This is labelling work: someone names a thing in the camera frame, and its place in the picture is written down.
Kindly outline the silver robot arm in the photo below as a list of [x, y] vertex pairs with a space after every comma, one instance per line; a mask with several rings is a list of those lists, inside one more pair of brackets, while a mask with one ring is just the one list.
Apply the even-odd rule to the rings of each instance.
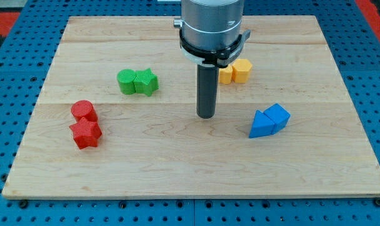
[[204, 67], [224, 68], [239, 57], [250, 31], [241, 32], [244, 0], [182, 0], [179, 30], [182, 54]]

